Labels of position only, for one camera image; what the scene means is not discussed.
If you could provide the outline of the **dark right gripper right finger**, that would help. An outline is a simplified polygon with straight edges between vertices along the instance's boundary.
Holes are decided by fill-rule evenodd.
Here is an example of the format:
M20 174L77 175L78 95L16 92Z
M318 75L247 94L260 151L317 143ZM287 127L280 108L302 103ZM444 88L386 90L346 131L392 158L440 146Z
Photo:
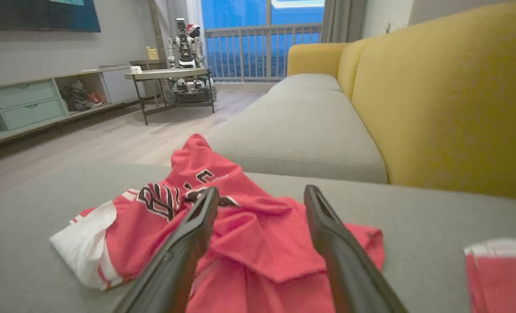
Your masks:
M336 313L409 313L317 186L305 187L304 204L313 246L326 262Z

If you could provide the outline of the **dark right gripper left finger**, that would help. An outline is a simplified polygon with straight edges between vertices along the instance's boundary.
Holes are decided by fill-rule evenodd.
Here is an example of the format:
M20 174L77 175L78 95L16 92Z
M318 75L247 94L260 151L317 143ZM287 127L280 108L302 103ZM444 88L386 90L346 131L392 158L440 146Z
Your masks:
M220 194L204 190L113 313L186 313L197 263L208 250Z

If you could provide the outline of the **red Bulls jersey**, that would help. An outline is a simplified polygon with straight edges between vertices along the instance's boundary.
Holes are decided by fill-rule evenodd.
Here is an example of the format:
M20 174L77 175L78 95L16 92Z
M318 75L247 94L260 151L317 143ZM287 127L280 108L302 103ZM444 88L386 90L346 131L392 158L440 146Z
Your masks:
M335 313L303 204L268 194L198 133L171 163L163 181L83 210L50 238L84 286L106 290L135 279L198 194L216 187L222 203L186 313Z

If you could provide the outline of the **red basketball shorts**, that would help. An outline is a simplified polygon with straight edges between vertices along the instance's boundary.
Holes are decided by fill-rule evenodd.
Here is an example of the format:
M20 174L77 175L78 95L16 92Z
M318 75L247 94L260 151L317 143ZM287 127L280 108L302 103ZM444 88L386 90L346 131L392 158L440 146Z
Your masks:
M464 248L472 313L516 313L516 239Z

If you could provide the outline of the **grey sofa ottoman cushion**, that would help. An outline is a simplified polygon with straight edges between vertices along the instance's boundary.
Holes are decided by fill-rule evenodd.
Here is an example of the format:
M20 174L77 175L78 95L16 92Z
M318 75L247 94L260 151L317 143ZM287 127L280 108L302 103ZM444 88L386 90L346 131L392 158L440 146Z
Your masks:
M168 176L169 168L111 164L43 176L0 174L0 313L111 313L129 286L83 287L49 238L81 210ZM248 173L273 196L320 188L345 222L376 226L384 275L410 313L470 313L464 248L516 238L516 200L402 186Z

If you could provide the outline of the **grey sofa seat cushion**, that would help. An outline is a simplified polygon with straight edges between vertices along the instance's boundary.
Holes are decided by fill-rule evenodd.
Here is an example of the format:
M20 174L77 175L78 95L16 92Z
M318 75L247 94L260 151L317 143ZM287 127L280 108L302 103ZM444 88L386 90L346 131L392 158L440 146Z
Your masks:
M335 77L286 77L208 137L246 172L387 184L382 156Z

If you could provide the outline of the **clothes pile in cabinet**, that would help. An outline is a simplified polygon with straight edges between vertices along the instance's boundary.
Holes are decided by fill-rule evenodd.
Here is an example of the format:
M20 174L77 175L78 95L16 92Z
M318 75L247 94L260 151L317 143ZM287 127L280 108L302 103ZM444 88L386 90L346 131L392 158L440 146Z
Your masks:
M105 99L90 92L80 80L59 88L61 97L69 112L83 112L105 104Z

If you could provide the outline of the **grey table black legs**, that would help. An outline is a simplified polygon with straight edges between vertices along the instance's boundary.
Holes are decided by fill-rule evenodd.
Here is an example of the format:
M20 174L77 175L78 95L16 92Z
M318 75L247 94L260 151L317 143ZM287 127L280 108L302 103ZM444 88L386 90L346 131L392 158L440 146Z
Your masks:
M148 116L175 108L210 107L215 112L216 89L209 69L159 69L135 70L131 68L125 78L134 83L145 125ZM161 97L154 97L155 108L147 109L152 101L141 96L138 83L157 80Z

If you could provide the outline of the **yellow sofa backrest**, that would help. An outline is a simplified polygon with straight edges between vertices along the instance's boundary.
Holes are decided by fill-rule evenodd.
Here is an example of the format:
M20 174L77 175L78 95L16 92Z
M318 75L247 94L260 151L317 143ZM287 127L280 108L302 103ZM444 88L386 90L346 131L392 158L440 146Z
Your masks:
M390 184L516 199L516 1L287 60L288 76L337 79Z

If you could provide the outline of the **white cabinet green drawers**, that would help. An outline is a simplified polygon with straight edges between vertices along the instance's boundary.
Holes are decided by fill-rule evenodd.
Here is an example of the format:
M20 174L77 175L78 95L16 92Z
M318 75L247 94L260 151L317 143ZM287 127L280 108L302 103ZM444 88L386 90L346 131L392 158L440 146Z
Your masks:
M0 84L0 143L83 115L136 103L135 86L124 76L129 71L128 65L108 66ZM84 83L90 92L103 97L105 104L83 112L69 112L59 88L76 80ZM153 88L145 87L143 83L138 83L138 88L146 99L156 94Z

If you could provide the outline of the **white humanoid robot red hat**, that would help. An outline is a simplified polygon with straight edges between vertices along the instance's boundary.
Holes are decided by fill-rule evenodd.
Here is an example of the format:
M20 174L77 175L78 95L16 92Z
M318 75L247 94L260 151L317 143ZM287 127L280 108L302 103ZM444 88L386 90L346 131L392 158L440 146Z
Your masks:
M169 67L173 70L203 69L205 73L191 77L168 78L165 98L166 102L172 105L209 106L214 110L217 91L211 72L204 65L200 30L198 24L187 23L182 17L176 18L176 36L166 40Z

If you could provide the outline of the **grey balcony railing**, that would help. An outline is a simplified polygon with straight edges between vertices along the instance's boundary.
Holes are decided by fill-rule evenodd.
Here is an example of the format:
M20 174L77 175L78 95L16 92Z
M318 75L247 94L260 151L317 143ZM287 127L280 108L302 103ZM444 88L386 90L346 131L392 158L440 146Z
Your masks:
M319 43L320 23L274 24L208 29L206 61L214 80L265 83L287 75L288 51L296 44Z

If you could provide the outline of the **grey curtain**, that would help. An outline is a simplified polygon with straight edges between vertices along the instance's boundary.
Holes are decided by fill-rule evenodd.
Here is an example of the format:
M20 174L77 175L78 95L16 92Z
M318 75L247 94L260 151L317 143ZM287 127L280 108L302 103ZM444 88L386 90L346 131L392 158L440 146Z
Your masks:
M325 0L321 43L355 42L363 37L368 0Z

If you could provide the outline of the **dark wall television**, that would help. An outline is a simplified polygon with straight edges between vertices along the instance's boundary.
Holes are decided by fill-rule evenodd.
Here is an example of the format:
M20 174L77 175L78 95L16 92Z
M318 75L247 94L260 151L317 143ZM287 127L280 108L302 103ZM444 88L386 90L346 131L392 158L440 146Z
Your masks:
M0 30L101 32L93 0L0 0Z

